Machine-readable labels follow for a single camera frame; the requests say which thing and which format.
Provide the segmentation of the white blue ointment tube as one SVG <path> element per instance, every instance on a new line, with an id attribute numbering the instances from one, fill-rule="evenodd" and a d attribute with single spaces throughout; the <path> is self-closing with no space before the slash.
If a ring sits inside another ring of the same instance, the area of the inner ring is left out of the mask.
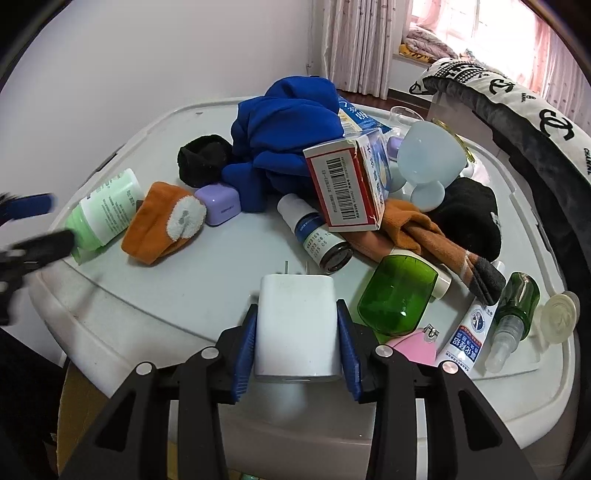
<path id="1" fill-rule="evenodd" d="M 459 325 L 441 348 L 436 364 L 451 361 L 469 374 L 482 352 L 498 304 L 486 305 L 474 298 Z"/>

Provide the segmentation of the white power adapter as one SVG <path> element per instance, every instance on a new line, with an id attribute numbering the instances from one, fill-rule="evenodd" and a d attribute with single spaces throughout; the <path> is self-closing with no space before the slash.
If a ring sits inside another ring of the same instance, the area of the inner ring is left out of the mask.
<path id="1" fill-rule="evenodd" d="M 341 375 L 335 283 L 327 275 L 269 274 L 257 301 L 254 375 L 267 382 Z"/>

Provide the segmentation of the blue fleece cloth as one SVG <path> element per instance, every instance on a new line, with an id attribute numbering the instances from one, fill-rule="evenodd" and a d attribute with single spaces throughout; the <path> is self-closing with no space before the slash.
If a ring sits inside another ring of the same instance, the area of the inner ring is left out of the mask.
<path id="1" fill-rule="evenodd" d="M 266 211 L 271 198 L 290 193 L 315 204 L 304 150 L 344 135 L 338 91 L 322 77 L 277 80 L 265 95 L 238 104 L 230 135 L 232 156 L 221 177 L 238 191 L 243 211 Z"/>

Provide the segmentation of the green translucent plastic bottle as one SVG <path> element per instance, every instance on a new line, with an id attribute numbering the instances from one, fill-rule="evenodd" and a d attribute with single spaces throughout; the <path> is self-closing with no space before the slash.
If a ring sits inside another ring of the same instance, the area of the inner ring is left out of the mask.
<path id="1" fill-rule="evenodd" d="M 417 328 L 428 305 L 444 297 L 451 284 L 443 267 L 410 250 L 394 249 L 370 277 L 358 313 L 375 332 L 404 336 Z"/>

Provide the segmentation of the orange sock with white toe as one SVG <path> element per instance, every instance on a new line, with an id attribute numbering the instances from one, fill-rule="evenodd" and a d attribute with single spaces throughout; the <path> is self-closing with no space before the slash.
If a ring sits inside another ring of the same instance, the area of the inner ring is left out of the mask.
<path id="1" fill-rule="evenodd" d="M 121 242 L 132 259 L 152 265 L 189 242 L 204 226 L 206 207 L 179 186 L 154 182 Z"/>

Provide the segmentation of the clear glass bowl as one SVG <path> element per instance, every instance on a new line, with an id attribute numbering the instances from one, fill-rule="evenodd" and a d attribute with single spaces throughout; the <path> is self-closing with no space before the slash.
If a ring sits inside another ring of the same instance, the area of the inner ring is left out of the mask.
<path id="1" fill-rule="evenodd" d="M 394 106 L 390 109 L 389 122 L 393 128 L 408 130 L 415 123 L 424 120 L 421 114 L 406 106 Z"/>

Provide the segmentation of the pink paper piece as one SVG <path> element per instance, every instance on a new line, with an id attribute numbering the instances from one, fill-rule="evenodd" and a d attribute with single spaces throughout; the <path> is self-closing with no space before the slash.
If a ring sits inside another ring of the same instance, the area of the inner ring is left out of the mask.
<path id="1" fill-rule="evenodd" d="M 387 342 L 387 345 L 412 362 L 435 366 L 438 336 L 439 331 L 428 325 L 408 335 L 393 338 Z"/>

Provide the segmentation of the round cream plastic lid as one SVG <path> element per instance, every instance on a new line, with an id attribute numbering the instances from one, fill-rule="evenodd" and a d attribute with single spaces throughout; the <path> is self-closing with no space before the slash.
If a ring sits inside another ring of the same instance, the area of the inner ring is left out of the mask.
<path id="1" fill-rule="evenodd" d="M 562 344 L 574 332 L 580 317 L 580 300 L 571 291 L 555 294 L 541 311 L 539 329 L 548 344 Z"/>

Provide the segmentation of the black sock left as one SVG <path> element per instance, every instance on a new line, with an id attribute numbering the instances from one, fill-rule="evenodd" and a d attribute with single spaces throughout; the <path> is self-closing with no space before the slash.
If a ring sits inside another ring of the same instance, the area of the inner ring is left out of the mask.
<path id="1" fill-rule="evenodd" d="M 219 183 L 223 168 L 232 159 L 228 140 L 216 134 L 200 136 L 178 150 L 179 179 L 194 189 Z"/>

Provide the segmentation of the pink patterned curtain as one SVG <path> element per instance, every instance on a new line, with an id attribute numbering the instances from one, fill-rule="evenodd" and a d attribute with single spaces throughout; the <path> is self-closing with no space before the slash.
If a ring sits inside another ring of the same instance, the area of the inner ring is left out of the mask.
<path id="1" fill-rule="evenodd" d="M 339 90 L 386 98 L 394 54 L 411 10 L 408 0 L 322 3 L 322 76 Z"/>

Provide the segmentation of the light blue goblet cup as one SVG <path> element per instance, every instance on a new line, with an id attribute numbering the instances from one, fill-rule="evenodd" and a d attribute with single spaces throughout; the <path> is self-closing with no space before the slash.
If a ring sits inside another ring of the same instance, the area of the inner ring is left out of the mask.
<path id="1" fill-rule="evenodd" d="M 414 189 L 411 202 L 422 212 L 436 209 L 446 188 L 467 166 L 460 142 L 443 127 L 428 121 L 415 122 L 400 146 L 398 167 Z"/>

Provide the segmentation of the green white lotion bottle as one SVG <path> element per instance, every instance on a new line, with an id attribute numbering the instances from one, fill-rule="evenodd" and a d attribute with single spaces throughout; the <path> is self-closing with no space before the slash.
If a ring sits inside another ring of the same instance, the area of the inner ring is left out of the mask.
<path id="1" fill-rule="evenodd" d="M 143 199 L 143 190 L 129 168 L 83 197 L 65 221 L 75 236 L 74 260 L 78 264 L 89 260 L 125 231 Z"/>

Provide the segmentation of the folded bedding on windowsill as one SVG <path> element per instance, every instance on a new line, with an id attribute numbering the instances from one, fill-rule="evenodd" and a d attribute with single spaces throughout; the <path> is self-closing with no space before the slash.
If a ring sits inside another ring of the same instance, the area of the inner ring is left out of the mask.
<path id="1" fill-rule="evenodd" d="M 433 32 L 420 27 L 411 28 L 403 37 L 399 54 L 428 64 L 433 64 L 443 58 L 460 58 L 448 44 Z"/>

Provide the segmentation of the small green spray bottle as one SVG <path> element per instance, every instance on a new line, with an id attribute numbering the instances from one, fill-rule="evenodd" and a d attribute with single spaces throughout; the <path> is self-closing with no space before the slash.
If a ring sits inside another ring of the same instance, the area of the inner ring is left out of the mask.
<path id="1" fill-rule="evenodd" d="M 488 372 L 499 373 L 528 336 L 539 301 L 540 289 L 535 279 L 523 272 L 513 272 L 494 316 L 495 331 L 485 361 Z"/>

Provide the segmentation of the red white medicine box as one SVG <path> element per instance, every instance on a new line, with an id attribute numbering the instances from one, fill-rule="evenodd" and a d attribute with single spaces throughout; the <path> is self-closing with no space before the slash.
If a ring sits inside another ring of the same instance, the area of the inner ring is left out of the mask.
<path id="1" fill-rule="evenodd" d="M 378 231 L 390 194 L 391 172 L 379 129 L 304 150 L 329 230 Z"/>

